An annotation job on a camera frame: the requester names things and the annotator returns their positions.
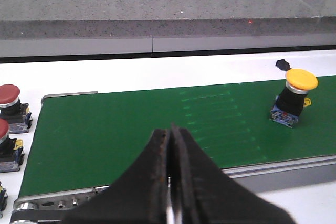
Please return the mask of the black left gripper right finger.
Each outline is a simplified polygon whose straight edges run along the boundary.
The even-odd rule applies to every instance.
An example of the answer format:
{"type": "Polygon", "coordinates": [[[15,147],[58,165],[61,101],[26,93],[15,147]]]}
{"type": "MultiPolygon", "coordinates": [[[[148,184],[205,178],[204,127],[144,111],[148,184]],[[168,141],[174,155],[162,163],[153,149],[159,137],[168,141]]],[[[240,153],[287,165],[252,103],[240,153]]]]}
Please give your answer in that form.
{"type": "Polygon", "coordinates": [[[285,210],[226,175],[186,128],[171,126],[169,155],[177,223],[294,223],[285,210]]]}

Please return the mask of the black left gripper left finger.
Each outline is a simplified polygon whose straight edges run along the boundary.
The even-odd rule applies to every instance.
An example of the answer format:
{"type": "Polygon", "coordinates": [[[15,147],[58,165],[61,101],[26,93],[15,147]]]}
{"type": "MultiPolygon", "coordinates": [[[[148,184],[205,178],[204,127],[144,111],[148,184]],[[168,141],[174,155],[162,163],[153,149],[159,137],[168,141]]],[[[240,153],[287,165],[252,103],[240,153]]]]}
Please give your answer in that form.
{"type": "Polygon", "coordinates": [[[166,223],[167,146],[167,130],[154,130],[134,163],[106,190],[70,210],[63,223],[166,223]]]}

